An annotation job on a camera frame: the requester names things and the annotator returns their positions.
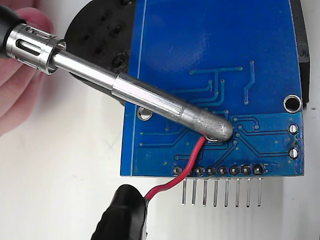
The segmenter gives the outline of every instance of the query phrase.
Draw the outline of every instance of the wire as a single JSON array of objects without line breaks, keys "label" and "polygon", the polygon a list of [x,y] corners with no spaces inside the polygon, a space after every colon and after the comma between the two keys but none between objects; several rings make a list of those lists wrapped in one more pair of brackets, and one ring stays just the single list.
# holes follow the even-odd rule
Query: wire
[{"label": "wire", "polygon": [[155,186],[145,195],[144,198],[147,201],[150,201],[157,193],[169,190],[170,188],[180,183],[183,179],[185,179],[188,176],[188,174],[191,172],[192,168],[194,167],[198,154],[201,148],[203,147],[203,145],[205,144],[205,142],[206,142],[206,139],[203,136],[199,138],[198,142],[196,143],[196,145],[192,150],[188,164],[186,165],[185,169],[182,171],[182,173],[179,176],[175,177],[174,179],[167,182],[166,184]]}]

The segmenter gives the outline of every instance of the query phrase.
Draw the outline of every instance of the white surface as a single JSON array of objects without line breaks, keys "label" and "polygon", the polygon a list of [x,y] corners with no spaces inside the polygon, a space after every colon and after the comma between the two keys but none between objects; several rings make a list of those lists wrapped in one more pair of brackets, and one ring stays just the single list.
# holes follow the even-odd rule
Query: white surface
[{"label": "white surface", "polygon": [[[63,37],[71,20],[88,0],[43,0],[41,9]],[[257,182],[251,207],[245,207],[241,184],[235,204],[230,184],[229,207],[223,207],[224,182],[219,183],[218,207],[202,207],[198,181],[196,207],[181,206],[182,185],[160,193],[150,203],[148,239],[319,239],[320,186],[320,1],[302,0],[311,54],[311,88],[305,124],[305,176],[264,179],[262,207]],[[0,239],[89,240],[115,190],[123,183],[142,194],[165,179],[120,177],[124,108],[112,98],[57,72],[46,80],[31,118],[0,138]]]}]

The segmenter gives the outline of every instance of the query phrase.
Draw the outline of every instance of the black handle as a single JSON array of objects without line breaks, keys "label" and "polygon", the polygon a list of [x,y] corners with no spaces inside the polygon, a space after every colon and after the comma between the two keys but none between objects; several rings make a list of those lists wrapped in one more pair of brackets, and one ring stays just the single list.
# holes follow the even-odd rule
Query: black handle
[{"label": "black handle", "polygon": [[141,240],[147,206],[144,197],[131,185],[122,185],[115,192],[109,208],[103,213],[91,240]]},{"label": "black handle", "polygon": [[6,45],[11,31],[18,24],[26,24],[26,20],[19,17],[15,11],[0,5],[0,58],[7,58]]}]

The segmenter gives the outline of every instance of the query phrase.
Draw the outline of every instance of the soldering iron handle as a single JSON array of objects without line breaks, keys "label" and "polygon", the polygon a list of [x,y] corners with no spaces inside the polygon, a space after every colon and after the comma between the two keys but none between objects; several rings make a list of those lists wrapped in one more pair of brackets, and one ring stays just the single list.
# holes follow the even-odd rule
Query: soldering iron handle
[{"label": "soldering iron handle", "polygon": [[12,30],[18,24],[26,23],[26,20],[19,17],[11,8],[0,5],[0,58],[8,58],[6,45]]}]

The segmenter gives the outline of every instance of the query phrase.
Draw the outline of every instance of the blue circuit board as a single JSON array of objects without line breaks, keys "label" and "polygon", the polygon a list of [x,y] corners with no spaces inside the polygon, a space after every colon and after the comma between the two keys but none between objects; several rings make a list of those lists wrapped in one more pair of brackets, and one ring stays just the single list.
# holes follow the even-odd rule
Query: blue circuit board
[{"label": "blue circuit board", "polygon": [[[304,174],[302,111],[284,107],[302,96],[289,0],[137,0],[129,74],[232,122],[233,137],[207,141],[195,169]],[[142,121],[138,108],[125,105],[120,174],[174,176],[200,135],[157,114]]]}]

